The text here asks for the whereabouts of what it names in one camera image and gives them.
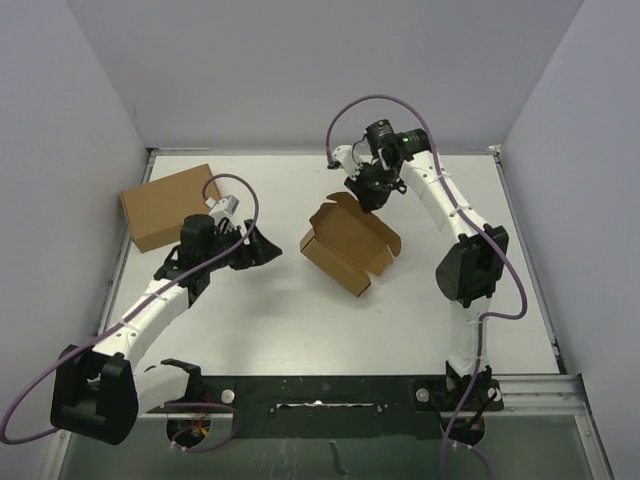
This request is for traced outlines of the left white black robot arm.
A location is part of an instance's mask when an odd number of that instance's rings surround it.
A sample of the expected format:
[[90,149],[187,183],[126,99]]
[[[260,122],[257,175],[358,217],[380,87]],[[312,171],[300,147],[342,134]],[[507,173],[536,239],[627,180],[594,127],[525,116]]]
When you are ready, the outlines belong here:
[[198,408],[205,398],[200,367],[166,359],[137,373],[137,365],[208,288],[212,272],[259,267],[281,254],[251,219],[234,226],[206,214],[186,217],[179,243],[121,320],[95,344],[70,345],[61,353],[51,424],[118,445],[144,413],[169,403],[182,411]]

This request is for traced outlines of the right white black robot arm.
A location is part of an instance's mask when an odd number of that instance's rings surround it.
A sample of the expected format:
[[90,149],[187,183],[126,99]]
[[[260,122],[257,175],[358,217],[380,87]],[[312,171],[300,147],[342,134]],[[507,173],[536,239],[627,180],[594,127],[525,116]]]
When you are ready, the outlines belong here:
[[392,193],[412,191],[448,247],[435,269],[452,318],[444,394],[452,406],[467,408],[480,397],[481,377],[491,374],[481,316],[502,277],[509,235],[504,227],[491,226],[466,201],[424,130],[397,132],[388,120],[379,120],[365,129],[362,139],[370,150],[369,160],[354,146],[338,146],[331,154],[362,210],[380,210]]

